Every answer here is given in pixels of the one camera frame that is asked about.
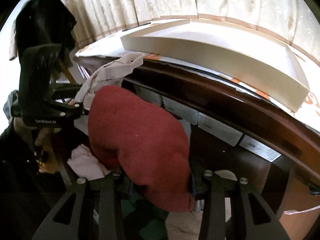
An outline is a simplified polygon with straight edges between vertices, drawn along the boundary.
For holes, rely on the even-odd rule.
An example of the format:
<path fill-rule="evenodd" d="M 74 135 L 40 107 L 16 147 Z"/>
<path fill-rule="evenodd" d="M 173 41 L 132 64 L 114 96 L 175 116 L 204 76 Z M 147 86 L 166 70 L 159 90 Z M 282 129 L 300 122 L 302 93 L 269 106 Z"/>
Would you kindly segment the beige underwear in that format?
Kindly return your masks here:
<path fill-rule="evenodd" d="M 130 53 L 99 67 L 81 86 L 74 103 L 83 103 L 84 109 L 90 110 L 95 94 L 104 86 L 120 87 L 124 77 L 143 64 L 143 53 Z"/>

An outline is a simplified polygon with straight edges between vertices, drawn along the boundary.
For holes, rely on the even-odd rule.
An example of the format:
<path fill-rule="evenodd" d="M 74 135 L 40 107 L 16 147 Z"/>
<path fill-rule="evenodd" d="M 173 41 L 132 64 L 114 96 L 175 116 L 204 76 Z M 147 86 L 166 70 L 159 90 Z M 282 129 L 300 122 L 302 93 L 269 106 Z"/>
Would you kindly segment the cream floral curtain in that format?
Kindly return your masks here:
<path fill-rule="evenodd" d="M 202 18 L 250 28 L 319 63 L 319 20 L 303 0 L 65 0 L 80 48 L 151 21 Z"/>

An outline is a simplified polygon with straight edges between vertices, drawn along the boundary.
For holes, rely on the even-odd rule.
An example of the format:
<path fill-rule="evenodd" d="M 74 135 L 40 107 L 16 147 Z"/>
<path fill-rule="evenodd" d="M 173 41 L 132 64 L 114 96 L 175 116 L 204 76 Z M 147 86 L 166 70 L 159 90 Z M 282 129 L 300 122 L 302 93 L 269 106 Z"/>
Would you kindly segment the white patterned dresser cover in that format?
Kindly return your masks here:
<path fill-rule="evenodd" d="M 133 51 L 224 77 L 319 129 L 319 67 L 270 35 L 236 24 L 177 20 L 102 38 L 77 56 L 121 57 Z"/>

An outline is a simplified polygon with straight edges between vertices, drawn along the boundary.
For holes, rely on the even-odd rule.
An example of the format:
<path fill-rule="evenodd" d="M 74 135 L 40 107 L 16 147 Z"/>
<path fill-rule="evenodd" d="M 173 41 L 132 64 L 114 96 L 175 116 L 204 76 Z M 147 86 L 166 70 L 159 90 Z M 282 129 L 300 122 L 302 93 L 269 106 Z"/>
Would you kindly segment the pink cloth in drawer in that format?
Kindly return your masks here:
<path fill-rule="evenodd" d="M 67 160 L 67 164 L 76 175 L 84 177 L 87 180 L 104 178 L 110 173 L 84 144 L 72 150 L 71 157 Z"/>

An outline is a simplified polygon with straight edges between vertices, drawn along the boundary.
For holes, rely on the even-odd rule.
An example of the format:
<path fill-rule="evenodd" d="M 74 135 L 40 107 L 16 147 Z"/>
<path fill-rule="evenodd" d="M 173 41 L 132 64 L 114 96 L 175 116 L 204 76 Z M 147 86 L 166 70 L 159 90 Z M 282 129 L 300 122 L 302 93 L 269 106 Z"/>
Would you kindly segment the shallow beige cardboard tray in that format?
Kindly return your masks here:
<path fill-rule="evenodd" d="M 233 77 L 296 113 L 310 88 L 283 42 L 238 25 L 210 20 L 152 24 L 121 37 L 124 49 L 158 54 Z"/>

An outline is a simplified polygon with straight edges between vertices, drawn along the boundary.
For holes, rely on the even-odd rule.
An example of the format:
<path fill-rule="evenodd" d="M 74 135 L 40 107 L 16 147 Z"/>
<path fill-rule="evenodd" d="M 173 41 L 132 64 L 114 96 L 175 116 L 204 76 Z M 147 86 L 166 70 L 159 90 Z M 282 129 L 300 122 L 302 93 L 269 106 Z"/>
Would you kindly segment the red underwear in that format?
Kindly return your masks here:
<path fill-rule="evenodd" d="M 169 112 L 127 89 L 104 86 L 87 127 L 97 159 L 109 170 L 121 167 L 152 204 L 169 212 L 193 208 L 188 138 Z"/>

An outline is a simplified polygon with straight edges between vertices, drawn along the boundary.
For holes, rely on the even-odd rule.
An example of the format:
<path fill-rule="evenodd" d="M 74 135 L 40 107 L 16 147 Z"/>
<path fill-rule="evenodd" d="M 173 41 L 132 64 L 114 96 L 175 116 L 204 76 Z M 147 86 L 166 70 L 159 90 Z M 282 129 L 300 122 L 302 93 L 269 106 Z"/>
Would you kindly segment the dark wooden dresser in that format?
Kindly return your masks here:
<path fill-rule="evenodd" d="M 317 132 L 229 81 L 180 65 L 145 60 L 121 88 L 169 112 L 188 138 L 188 191 L 194 206 L 169 212 L 170 236 L 199 238 L 204 201 L 197 200 L 197 170 L 211 170 L 221 178 L 251 183 L 289 239 L 319 239 Z"/>

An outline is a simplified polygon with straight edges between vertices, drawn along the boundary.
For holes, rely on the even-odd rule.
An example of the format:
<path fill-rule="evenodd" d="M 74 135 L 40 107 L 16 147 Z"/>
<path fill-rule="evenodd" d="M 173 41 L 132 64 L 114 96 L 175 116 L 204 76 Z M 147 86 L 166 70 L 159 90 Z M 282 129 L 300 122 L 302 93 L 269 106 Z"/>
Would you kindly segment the black coat on rack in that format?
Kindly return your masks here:
<path fill-rule="evenodd" d="M 57 43 L 72 51 L 76 19 L 61 0 L 29 0 L 15 22 L 19 60 L 29 47 Z"/>

